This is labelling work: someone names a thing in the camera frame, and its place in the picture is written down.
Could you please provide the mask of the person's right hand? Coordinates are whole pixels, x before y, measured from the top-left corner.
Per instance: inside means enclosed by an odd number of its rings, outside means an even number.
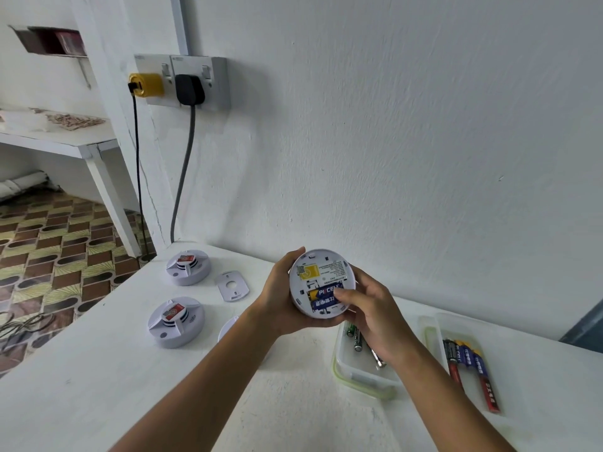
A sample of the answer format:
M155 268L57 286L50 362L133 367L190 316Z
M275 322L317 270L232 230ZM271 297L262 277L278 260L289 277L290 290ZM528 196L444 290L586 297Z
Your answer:
M347 310L348 321L358 327L366 342L394 368L405 362L416 336L404 319L388 288L358 267L356 278L357 310Z

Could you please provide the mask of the person's left hand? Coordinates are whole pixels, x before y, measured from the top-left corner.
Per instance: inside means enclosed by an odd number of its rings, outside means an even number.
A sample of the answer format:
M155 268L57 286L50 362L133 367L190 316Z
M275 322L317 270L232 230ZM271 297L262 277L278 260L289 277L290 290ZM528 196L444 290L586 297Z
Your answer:
M289 274L284 279L276 279L275 264L262 293L253 303L253 308L259 311L261 319L276 336L292 334L305 328L329 328L344 321L343 316L316 319L299 311L291 300Z

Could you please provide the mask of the open-backed white smoke detector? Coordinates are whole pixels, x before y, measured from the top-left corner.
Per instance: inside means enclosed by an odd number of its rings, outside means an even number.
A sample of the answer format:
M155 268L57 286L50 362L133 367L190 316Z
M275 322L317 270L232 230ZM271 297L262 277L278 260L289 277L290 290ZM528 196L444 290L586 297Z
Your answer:
M355 289L356 278L351 265L337 252L327 249L309 250L301 255L290 272L290 292L294 305L304 315L316 319L341 316L345 309L332 310L331 314L314 313L307 291L332 283L342 283L343 289Z

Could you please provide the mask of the person's right forearm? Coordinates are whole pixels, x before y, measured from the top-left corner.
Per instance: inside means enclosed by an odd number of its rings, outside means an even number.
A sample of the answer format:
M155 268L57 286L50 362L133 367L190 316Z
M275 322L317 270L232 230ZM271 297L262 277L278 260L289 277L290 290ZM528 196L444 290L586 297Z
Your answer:
M438 452L516 452L421 342L371 346L403 382Z

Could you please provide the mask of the white mounting plate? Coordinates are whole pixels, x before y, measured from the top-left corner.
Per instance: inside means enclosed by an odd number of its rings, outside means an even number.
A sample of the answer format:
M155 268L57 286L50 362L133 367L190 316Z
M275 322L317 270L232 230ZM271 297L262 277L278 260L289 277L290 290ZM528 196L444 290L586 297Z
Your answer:
M239 271L223 272L215 278L215 283L222 300L226 303L240 301L250 293L250 289Z

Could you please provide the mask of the clear container green seal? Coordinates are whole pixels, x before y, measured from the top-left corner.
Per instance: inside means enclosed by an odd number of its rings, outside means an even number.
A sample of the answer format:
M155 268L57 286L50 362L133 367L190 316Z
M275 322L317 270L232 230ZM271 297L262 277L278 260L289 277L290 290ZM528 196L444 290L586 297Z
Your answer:
M348 336L350 327L344 322L337 328L337 336L332 358L332 372L343 386L358 394L376 400L393 400L405 393L396 372L387 364L378 365L372 349L362 342L362 349L355 349L354 336Z

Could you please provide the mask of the white smoke detector red tag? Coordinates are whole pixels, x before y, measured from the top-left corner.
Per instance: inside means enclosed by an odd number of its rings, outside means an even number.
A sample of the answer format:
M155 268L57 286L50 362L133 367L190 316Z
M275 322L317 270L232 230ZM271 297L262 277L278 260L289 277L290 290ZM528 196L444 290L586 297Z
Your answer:
M177 349L202 332L205 319L205 308L200 302L180 296L160 304L152 312L147 321L147 330L157 346Z
M185 250L172 257L165 266L165 273L176 286L192 286L204 280L212 270L207 253L201 250Z

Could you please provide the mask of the red battery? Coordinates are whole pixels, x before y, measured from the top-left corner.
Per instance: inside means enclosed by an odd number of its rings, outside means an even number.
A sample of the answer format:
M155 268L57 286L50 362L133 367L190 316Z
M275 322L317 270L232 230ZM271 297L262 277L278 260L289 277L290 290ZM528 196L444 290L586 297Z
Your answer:
M450 374L450 377L452 378L452 380L455 381L457 386L464 393L465 390L464 390L461 374L458 369L458 364L456 363L456 361L448 360L448 371L449 371L449 374Z
M490 381L489 377L480 373L478 375L478 380L482 388L487 410L490 413L497 415L501 414L501 408L496 400L492 382Z

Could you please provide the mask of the clear plastic tray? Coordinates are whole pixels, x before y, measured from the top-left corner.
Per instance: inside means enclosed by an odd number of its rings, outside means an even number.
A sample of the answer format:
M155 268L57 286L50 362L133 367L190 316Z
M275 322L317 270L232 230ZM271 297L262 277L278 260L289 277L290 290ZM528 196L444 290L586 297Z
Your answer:
M522 421L522 395L516 387L517 373L510 362L505 344L493 328L484 321L465 318L452 313L436 313L433 317L435 335L431 349L449 374L443 339L460 340L468 343L482 356L488 377L492 382L501 414L490 413L478 380L478 372L458 364L465 394L471 402L496 426L515 427Z

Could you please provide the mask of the black power plug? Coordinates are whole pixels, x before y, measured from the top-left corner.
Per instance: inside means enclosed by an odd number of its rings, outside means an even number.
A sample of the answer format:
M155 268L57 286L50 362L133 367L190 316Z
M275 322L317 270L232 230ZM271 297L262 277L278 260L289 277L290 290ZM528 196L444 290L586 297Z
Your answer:
M206 93L199 76L177 74L174 83L177 100L181 105L198 106L205 102Z

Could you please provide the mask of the yellow plug adapter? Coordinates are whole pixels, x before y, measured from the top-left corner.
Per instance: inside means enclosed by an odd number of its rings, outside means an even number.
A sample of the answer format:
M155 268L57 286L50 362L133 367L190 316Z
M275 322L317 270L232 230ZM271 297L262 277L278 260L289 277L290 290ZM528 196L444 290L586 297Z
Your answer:
M162 98L165 95L162 75L157 73L131 73L128 89L137 98Z

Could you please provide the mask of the grey blue panel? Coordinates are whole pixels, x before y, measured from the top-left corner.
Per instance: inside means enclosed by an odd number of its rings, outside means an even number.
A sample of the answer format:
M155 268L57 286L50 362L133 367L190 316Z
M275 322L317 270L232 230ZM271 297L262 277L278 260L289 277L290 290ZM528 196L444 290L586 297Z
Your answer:
M603 298L559 341L603 354Z

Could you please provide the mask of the pile of brown sticks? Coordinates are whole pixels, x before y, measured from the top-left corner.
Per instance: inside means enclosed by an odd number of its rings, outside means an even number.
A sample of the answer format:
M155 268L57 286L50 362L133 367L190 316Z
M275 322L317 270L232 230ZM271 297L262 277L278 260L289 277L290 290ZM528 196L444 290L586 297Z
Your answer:
M28 108L34 114L41 114L50 126L56 126L67 131L92 128L103 125L107 119L71 113L56 113L41 108Z

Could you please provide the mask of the white wooden shelf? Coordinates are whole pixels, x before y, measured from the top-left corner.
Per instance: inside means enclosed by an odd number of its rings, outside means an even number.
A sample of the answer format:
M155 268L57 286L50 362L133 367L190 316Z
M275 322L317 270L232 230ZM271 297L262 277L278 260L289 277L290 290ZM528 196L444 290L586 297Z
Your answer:
M110 121L102 119L97 125L66 129L49 121L49 116L57 115L27 108L0 109L0 143L84 160L127 254L140 257L142 251L123 199L102 157L104 152L119 149Z

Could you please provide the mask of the red box in niche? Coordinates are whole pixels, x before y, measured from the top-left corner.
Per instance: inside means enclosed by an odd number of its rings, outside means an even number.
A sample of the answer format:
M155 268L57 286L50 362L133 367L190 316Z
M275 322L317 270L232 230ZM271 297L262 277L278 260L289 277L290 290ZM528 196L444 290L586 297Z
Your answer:
M33 42L32 51L40 55L87 57L81 34L77 30L28 27Z

